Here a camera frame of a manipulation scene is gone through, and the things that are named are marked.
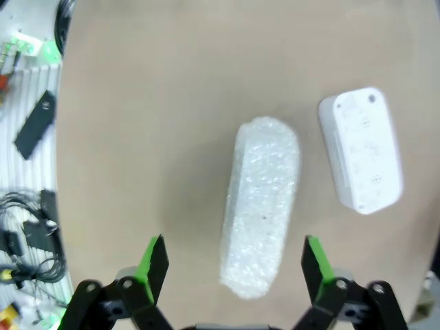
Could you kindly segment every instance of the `bubble wrap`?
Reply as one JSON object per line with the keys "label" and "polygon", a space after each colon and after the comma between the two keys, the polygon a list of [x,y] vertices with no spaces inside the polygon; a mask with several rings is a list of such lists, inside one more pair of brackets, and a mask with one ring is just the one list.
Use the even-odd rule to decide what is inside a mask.
{"label": "bubble wrap", "polygon": [[295,133],[255,118],[236,135],[223,235],[220,282],[243,299],[266,295],[285,245],[300,171]]}

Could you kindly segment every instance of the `white corrugated panel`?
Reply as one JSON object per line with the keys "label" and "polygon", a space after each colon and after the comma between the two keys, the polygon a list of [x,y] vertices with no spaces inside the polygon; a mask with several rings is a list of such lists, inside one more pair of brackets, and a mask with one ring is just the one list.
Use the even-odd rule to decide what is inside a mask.
{"label": "white corrugated panel", "polygon": [[[11,87],[4,104],[4,116],[0,118],[0,193],[16,190],[33,190],[39,192],[46,188],[56,191],[56,132],[52,125],[43,139],[38,143],[29,160],[24,160],[17,151],[14,140],[23,126],[25,119],[33,110],[36,102],[46,90],[58,94],[61,66],[52,65],[18,71],[11,81]],[[22,230],[17,223],[30,220],[25,211],[14,210],[18,221],[3,224],[9,230],[21,235],[22,246],[25,247],[25,260],[38,265],[49,258],[52,253],[33,247],[27,247]],[[11,264],[9,256],[0,251],[0,264]],[[68,303],[72,297],[72,284],[69,275],[55,284],[38,284],[43,290]],[[27,283],[23,291],[39,298],[49,299],[42,289],[36,289]],[[0,310],[14,301],[16,289],[14,285],[0,285]]]}

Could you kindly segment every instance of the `bolt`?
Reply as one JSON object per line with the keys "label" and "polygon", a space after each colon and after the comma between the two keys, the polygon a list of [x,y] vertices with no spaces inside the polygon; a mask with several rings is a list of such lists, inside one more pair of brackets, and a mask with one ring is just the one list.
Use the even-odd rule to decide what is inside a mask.
{"label": "bolt", "polygon": [[124,289],[128,289],[133,283],[130,280],[126,280],[125,282],[123,282],[122,287]]}
{"label": "bolt", "polygon": [[339,287],[341,290],[347,289],[347,284],[343,280],[338,280],[336,282],[336,286]]}
{"label": "bolt", "polygon": [[379,294],[383,294],[385,292],[384,288],[380,284],[374,284],[373,290]]}
{"label": "bolt", "polygon": [[95,285],[94,284],[89,284],[86,287],[87,292],[92,292],[95,289]]}

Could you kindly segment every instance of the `beige table surface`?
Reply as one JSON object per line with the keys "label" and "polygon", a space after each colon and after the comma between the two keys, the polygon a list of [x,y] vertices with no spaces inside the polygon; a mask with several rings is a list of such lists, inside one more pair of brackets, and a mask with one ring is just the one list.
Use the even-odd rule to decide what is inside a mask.
{"label": "beige table surface", "polygon": [[[360,284],[389,281],[408,317],[439,229],[439,28],[431,0],[78,0],[57,124],[74,284],[110,283],[162,232],[173,325],[286,329],[309,304],[300,253],[314,234]],[[388,98],[405,190],[362,216],[337,200],[317,107],[369,85]],[[219,284],[219,242],[235,134],[266,115],[298,133],[302,174],[279,275],[244,301]]]}

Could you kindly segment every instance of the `white plastic device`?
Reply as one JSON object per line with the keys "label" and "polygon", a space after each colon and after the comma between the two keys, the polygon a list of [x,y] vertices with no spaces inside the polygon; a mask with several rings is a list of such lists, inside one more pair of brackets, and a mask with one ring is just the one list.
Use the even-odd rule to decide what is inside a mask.
{"label": "white plastic device", "polygon": [[384,94],[367,87],[331,96],[319,118],[341,203],[363,215],[394,204],[404,184]]}

